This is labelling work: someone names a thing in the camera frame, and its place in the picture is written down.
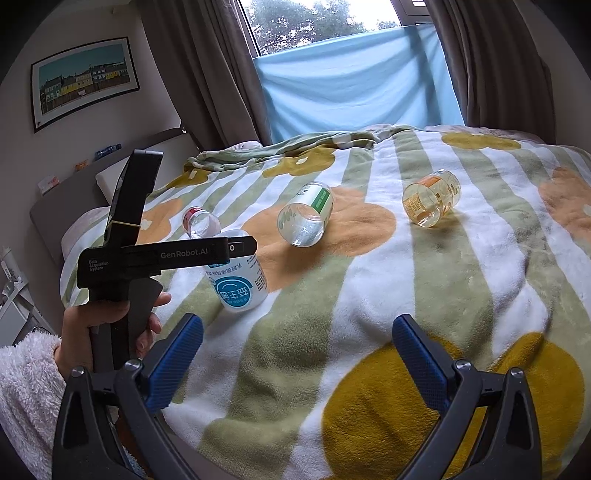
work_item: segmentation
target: window pane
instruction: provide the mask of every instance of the window pane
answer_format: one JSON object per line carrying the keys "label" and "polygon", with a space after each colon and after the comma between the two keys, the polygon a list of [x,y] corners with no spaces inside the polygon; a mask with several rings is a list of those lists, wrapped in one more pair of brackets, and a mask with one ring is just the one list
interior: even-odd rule
{"label": "window pane", "polygon": [[242,0],[261,53],[396,27],[390,0]]}

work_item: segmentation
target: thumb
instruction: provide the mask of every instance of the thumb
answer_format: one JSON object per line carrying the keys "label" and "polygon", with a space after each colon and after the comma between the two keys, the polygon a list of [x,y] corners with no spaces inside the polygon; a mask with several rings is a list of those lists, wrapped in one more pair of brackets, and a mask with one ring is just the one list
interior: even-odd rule
{"label": "thumb", "polygon": [[103,323],[115,323],[121,320],[128,311],[129,301],[91,301],[66,309],[64,324],[88,328]]}

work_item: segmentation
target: fluffy white sleeve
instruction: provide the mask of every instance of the fluffy white sleeve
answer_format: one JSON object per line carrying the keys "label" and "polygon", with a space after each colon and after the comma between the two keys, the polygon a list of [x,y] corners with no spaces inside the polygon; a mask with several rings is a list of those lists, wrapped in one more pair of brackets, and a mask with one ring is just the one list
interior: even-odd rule
{"label": "fluffy white sleeve", "polygon": [[51,452],[66,383],[53,359],[60,339],[34,332],[0,349],[0,424],[38,480],[51,479]]}

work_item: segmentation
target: person's left hand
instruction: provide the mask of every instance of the person's left hand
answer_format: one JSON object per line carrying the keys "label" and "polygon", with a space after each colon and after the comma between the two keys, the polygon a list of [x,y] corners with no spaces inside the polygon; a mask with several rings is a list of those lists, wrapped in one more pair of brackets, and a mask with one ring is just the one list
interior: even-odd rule
{"label": "person's left hand", "polygon": [[[170,293],[162,292],[154,307],[166,305],[171,299]],[[90,327],[103,323],[115,323],[129,311],[129,302],[92,301],[77,307],[69,307],[64,312],[61,328],[61,345],[54,353],[57,369],[64,380],[70,376],[72,368],[81,365],[92,370],[92,347],[90,346]],[[145,332],[136,341],[138,357],[143,358],[154,343],[154,333],[160,333],[162,325],[152,313]]]}

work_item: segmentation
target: light blue sheet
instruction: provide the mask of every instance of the light blue sheet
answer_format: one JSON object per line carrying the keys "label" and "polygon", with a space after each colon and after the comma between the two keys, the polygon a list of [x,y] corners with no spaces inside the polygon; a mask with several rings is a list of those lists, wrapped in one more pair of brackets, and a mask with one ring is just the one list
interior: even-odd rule
{"label": "light blue sheet", "polygon": [[274,142],[373,124],[464,124],[432,24],[325,40],[255,65]]}

